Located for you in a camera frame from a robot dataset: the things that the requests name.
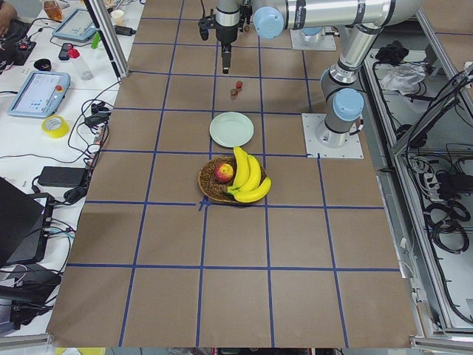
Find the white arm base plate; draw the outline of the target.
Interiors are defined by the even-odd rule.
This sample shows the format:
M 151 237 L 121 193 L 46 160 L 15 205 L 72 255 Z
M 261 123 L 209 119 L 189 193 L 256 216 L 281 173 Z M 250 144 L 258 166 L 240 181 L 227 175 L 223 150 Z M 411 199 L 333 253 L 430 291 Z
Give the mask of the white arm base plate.
M 302 114 L 306 156 L 309 158 L 363 159 L 364 154 L 353 124 L 349 132 L 334 133 L 325 125 L 325 114 Z

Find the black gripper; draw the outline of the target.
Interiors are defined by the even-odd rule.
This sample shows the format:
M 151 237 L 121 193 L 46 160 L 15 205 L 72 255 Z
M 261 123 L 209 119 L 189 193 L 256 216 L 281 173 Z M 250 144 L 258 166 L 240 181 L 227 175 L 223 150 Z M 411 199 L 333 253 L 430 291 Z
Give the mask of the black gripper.
M 231 45 L 237 40 L 238 25 L 231 27 L 216 25 L 216 37 L 222 45 L 222 73 L 228 74 L 231 67 Z

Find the second arm base plate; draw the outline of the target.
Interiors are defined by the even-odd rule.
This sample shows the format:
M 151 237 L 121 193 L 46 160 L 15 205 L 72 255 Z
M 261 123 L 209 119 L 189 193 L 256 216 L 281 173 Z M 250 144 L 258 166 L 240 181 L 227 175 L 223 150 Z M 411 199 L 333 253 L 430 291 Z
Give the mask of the second arm base plate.
M 331 27 L 291 30 L 292 49 L 334 52 L 336 50 L 335 36 L 337 34 Z

